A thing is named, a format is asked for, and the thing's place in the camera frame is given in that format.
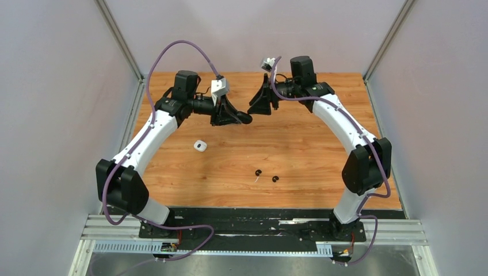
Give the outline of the black earbud charging case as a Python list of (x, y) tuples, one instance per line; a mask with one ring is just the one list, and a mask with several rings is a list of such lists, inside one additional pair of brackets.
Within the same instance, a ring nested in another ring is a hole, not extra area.
[(253, 121), (252, 116), (244, 112), (237, 112), (236, 116), (241, 124), (248, 125)]

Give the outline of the white earbud charging case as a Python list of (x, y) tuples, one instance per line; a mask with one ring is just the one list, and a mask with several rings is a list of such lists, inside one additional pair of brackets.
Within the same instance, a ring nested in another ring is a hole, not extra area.
[(195, 150), (197, 150), (199, 152), (204, 152), (204, 151), (206, 151), (208, 145), (206, 142), (204, 142), (202, 140), (198, 140), (194, 143), (193, 147)]

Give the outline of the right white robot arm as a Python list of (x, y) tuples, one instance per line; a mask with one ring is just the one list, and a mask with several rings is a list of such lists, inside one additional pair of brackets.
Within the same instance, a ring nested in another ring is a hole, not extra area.
[(262, 86), (249, 102), (249, 114), (270, 115), (279, 107), (279, 101), (294, 101), (304, 105), (321, 119), (341, 142), (348, 155), (342, 169), (345, 185), (339, 203), (333, 209), (329, 234), (343, 240), (352, 231), (351, 223), (360, 218), (361, 210), (371, 197), (388, 198), (391, 187), (390, 141), (378, 139), (367, 131), (341, 103), (334, 89), (320, 82), (309, 56), (290, 60), (290, 78), (277, 81), (279, 57), (265, 57), (261, 68), (266, 71)]

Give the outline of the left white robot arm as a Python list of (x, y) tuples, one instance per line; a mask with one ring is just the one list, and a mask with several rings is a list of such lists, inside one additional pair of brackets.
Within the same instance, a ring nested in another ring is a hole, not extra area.
[(194, 71), (178, 71), (173, 87), (152, 106), (138, 134), (112, 159), (101, 159), (96, 165), (98, 197), (103, 207), (112, 206), (154, 223), (154, 230), (162, 237), (175, 233), (176, 222), (170, 218), (169, 207), (150, 198), (142, 179), (162, 143), (193, 113), (208, 115), (212, 126), (250, 124), (253, 120), (232, 106), (224, 77), (211, 82), (209, 97), (197, 92), (200, 81)]

